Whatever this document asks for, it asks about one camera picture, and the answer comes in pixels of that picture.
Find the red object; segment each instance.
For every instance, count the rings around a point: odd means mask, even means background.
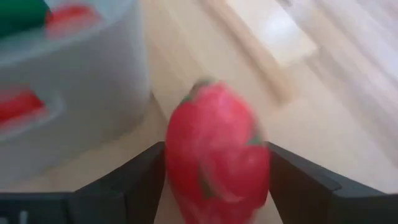
[[[269,151],[251,110],[218,82],[174,111],[166,167],[187,224],[244,224],[267,198]]]
[[[0,125],[42,109],[43,102],[31,90],[0,95]]]
[[[82,4],[72,4],[52,9],[45,18],[47,35],[59,37],[82,30],[100,20],[100,15]]]

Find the green object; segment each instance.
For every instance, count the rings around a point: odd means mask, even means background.
[[[0,39],[44,26],[48,11],[44,0],[0,0]]]

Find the red toy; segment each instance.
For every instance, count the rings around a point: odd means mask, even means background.
[[[166,168],[186,224],[244,224],[266,201],[269,151],[255,117],[221,82],[199,82],[175,109]]]

